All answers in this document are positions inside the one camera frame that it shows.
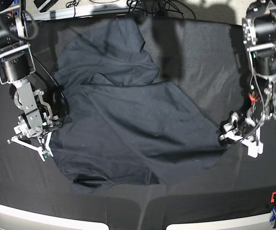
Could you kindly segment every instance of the wrinkled garment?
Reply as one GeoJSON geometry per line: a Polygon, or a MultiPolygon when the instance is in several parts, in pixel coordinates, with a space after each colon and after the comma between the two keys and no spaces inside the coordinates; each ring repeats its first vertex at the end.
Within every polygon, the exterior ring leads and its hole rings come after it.
{"type": "Polygon", "coordinates": [[[143,50],[132,19],[78,36],[55,78],[70,114],[52,135],[60,171],[81,193],[115,184],[176,184],[215,164],[218,129],[143,50]]]}

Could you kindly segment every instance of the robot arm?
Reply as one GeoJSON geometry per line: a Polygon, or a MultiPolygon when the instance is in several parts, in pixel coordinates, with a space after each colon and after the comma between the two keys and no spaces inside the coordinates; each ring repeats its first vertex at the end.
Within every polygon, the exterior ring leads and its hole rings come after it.
{"type": "Polygon", "coordinates": [[[250,156],[257,157],[263,152],[260,127],[276,119],[276,0],[252,3],[242,19],[242,28],[252,73],[248,85],[251,107],[244,114],[232,114],[220,140],[241,142],[248,146],[250,156]]]}
{"type": "Polygon", "coordinates": [[[0,83],[10,84],[10,95],[21,110],[18,126],[14,128],[16,136],[8,140],[36,150],[41,159],[52,156],[49,148],[51,132],[62,126],[66,112],[65,98],[57,83],[46,89],[37,88],[30,82],[31,77],[41,77],[35,68],[34,57],[29,41],[36,37],[38,27],[32,22],[34,33],[28,36],[25,24],[24,2],[20,0],[0,0],[0,83]],[[38,140],[39,147],[31,145],[38,140]]]}

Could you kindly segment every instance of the dark gray fabric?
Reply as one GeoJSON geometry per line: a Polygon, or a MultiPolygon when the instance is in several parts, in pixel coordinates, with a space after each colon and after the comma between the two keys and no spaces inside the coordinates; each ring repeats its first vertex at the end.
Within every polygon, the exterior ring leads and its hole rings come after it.
{"type": "MultiPolygon", "coordinates": [[[[65,47],[114,18],[70,18],[39,22],[32,53],[51,71],[65,47]]],[[[237,25],[172,18],[140,18],[145,50],[160,68],[218,124],[243,103],[242,73],[248,71],[237,25]]],[[[36,70],[49,79],[39,65],[36,70]]],[[[169,224],[208,222],[269,213],[276,191],[276,121],[265,123],[264,153],[228,148],[214,167],[177,185],[119,184],[93,194],[77,194],[53,158],[6,140],[20,111],[0,85],[0,204],[30,212],[103,222],[110,230],[165,230],[169,224]]]]}
{"type": "Polygon", "coordinates": [[[70,114],[53,133],[60,171],[82,193],[176,184],[222,155],[217,127],[158,68],[132,19],[76,38],[58,59],[70,114]]]}

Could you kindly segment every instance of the cable bundle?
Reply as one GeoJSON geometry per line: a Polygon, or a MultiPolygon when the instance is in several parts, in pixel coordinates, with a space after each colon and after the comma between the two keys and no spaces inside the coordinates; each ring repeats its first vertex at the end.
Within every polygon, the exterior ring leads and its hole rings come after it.
{"type": "Polygon", "coordinates": [[[74,17],[76,16],[76,6],[80,3],[81,0],[73,0],[66,3],[66,8],[74,7],[74,17]]]}
{"type": "Polygon", "coordinates": [[[196,19],[195,13],[193,10],[188,7],[186,4],[181,2],[180,0],[155,0],[152,4],[151,10],[148,11],[142,8],[143,0],[127,0],[128,13],[134,11],[145,12],[146,14],[156,15],[158,12],[175,12],[179,13],[182,18],[184,18],[184,13],[179,9],[179,7],[175,4],[176,2],[186,7],[193,15],[194,19],[196,19]]]}

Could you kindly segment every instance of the black mat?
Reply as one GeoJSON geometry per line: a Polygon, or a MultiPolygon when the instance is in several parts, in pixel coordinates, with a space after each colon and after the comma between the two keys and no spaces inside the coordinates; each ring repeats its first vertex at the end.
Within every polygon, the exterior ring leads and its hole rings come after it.
{"type": "MultiPolygon", "coordinates": [[[[52,69],[66,44],[110,19],[69,19],[40,23],[33,53],[52,69]]],[[[239,26],[176,19],[137,20],[145,49],[160,67],[217,124],[243,104],[247,71],[239,26]]],[[[264,153],[247,156],[240,144],[219,163],[166,186],[117,185],[93,195],[76,195],[52,159],[19,145],[8,145],[19,111],[0,85],[0,204],[63,218],[98,221],[110,229],[161,230],[172,223],[241,218],[270,212],[276,190],[276,121],[262,127],[264,153]]]]}

